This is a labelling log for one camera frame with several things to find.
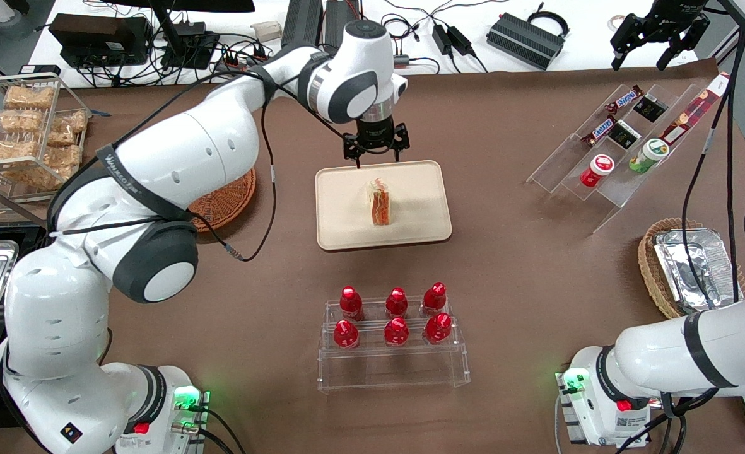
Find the brown table surface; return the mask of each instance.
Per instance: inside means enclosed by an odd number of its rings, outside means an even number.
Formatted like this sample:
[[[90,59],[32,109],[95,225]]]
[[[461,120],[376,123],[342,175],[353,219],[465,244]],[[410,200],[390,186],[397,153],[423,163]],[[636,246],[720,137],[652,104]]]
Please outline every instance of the brown table surface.
[[[112,293],[115,338],[107,361],[183,368],[194,384],[213,391],[213,409],[231,422],[250,454],[554,452],[553,373],[580,348],[612,343],[627,327],[664,319],[638,273],[636,247],[649,225],[679,215],[710,121],[704,119],[596,235],[589,235],[600,219],[593,212],[576,199],[546,195],[524,183],[526,177],[618,84],[659,83],[680,93],[716,73],[713,61],[701,61],[663,73],[410,78],[395,111],[412,141],[404,158],[441,164],[453,236],[442,244],[343,253],[319,249],[314,213],[314,175],[347,164],[341,142],[296,103],[277,101],[266,121],[279,210],[265,249],[242,264],[203,238],[198,274],[180,295],[139,305]],[[81,90],[90,107],[113,114],[93,120],[87,150],[115,139],[178,90]],[[192,107],[205,92],[202,87],[185,96],[167,115]],[[721,127],[689,211],[723,235],[725,142]],[[735,144],[736,231],[745,273],[745,142],[739,132]],[[261,150],[254,203],[222,229],[243,252],[254,250],[268,222],[267,163]],[[325,300],[347,284],[372,297],[396,285],[418,293],[435,281],[450,288],[467,340],[471,384],[329,396],[317,391]],[[213,430],[225,436],[216,424]],[[654,432],[655,442],[644,451],[657,451],[660,434]],[[569,445],[565,429],[561,437],[564,452],[614,451]],[[208,445],[208,451],[217,448]],[[38,448],[22,430],[0,429],[0,452]],[[690,413],[683,452],[745,452],[741,400],[715,399]]]

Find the clear acrylic stand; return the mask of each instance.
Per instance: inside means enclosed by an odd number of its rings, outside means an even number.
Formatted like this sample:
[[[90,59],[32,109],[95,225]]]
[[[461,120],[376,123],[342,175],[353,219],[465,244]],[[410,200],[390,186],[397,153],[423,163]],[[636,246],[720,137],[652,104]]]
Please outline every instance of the clear acrylic stand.
[[[459,320],[450,303],[443,310],[451,316],[450,336],[438,345],[422,339],[425,322],[419,312],[421,296],[407,296],[406,324],[409,340],[400,347],[384,342],[385,299],[364,300],[364,321],[353,322],[358,328],[360,345],[344,350],[332,339],[336,323],[343,319],[338,301],[327,301],[319,342],[319,379],[322,393],[349,388],[389,388],[403,385],[451,385],[459,387],[471,381],[467,367],[467,348]]]
[[[547,192],[554,193],[564,187],[573,193],[581,201],[586,201],[594,194],[606,199],[611,205],[611,209],[602,219],[594,233],[603,225],[607,224],[624,208],[627,201],[631,199],[636,190],[646,181],[650,173],[655,169],[647,170],[645,173],[633,172],[628,166],[628,162],[634,157],[638,150],[651,138],[660,137],[669,124],[681,115],[686,106],[698,96],[703,89],[696,85],[690,85],[680,96],[673,95],[659,85],[653,85],[647,94],[654,96],[658,101],[663,102],[669,108],[654,123],[644,118],[638,112],[633,110],[638,100],[634,100],[630,105],[614,115],[616,120],[622,120],[635,130],[641,138],[635,141],[629,149],[625,150],[609,137],[603,137],[589,148],[582,138],[594,131],[597,126],[605,121],[609,112],[606,111],[605,105],[616,101],[618,98],[631,91],[631,87],[621,85],[614,93],[606,98],[598,109],[592,114],[582,126],[568,137],[557,149],[546,158],[546,161],[530,175],[526,182],[534,181]],[[683,143],[681,137],[672,147],[671,153],[675,153],[679,144]],[[596,187],[587,187],[580,183],[580,173],[585,170],[591,163],[592,158],[597,154],[606,154],[614,160],[616,168],[610,175],[606,176],[597,184]]]

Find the red bottle cap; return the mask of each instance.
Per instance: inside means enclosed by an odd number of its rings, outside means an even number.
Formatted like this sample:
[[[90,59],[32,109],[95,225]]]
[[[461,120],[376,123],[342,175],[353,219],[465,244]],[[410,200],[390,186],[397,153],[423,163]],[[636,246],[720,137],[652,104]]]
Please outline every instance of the red bottle cap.
[[[406,293],[400,287],[392,288],[392,293],[386,299],[386,312],[391,317],[401,317],[406,313],[409,302],[406,301]]]
[[[446,301],[445,285],[442,282],[437,282],[431,286],[423,297],[424,306],[433,310],[441,310],[445,306]]]
[[[341,311],[344,313],[344,317],[351,318],[356,322],[360,322],[364,319],[363,312],[361,312],[361,295],[349,285],[341,290],[341,298],[338,300],[338,305],[341,307]]]
[[[336,328],[332,331],[332,339],[341,348],[358,347],[358,328],[346,320],[341,320],[336,323]]]
[[[409,338],[409,327],[402,317],[395,317],[384,328],[384,340],[390,346],[403,345]]]
[[[423,335],[431,343],[439,343],[442,339],[450,336],[450,315],[447,313],[438,313],[431,317],[425,324]]]

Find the wicker basket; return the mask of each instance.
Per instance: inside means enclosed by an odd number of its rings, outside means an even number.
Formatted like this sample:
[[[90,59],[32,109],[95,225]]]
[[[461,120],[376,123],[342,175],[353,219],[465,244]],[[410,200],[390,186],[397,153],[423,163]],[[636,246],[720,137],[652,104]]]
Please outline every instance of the wicker basket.
[[[249,205],[256,186],[257,179],[254,169],[251,169],[246,175],[221,189],[196,199],[190,204],[190,211],[199,213],[207,219],[213,225],[213,229],[219,229],[237,218],[237,215]],[[199,218],[193,218],[193,225],[199,233],[208,230]]]
[[[641,269],[644,285],[646,285],[652,301],[658,306],[658,310],[667,318],[682,317],[686,314],[681,311],[678,304],[672,298],[664,270],[661,269],[658,263],[658,256],[652,247],[652,238],[658,232],[680,229],[680,227],[681,218],[661,219],[661,221],[653,224],[647,230],[647,233],[641,238],[641,242],[638,244],[638,267]],[[703,224],[687,219],[686,227],[687,229],[699,229],[703,227]],[[745,297],[745,278],[742,276],[742,271],[739,270],[739,267],[737,267],[737,275],[739,278],[739,287],[742,289],[742,294]]]

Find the qr code label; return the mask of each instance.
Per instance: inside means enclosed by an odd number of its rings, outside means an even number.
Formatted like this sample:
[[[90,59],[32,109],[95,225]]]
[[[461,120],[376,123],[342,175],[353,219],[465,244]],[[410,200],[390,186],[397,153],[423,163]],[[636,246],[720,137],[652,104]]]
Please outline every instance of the qr code label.
[[[616,430],[635,432],[647,423],[647,412],[645,410],[617,411]]]

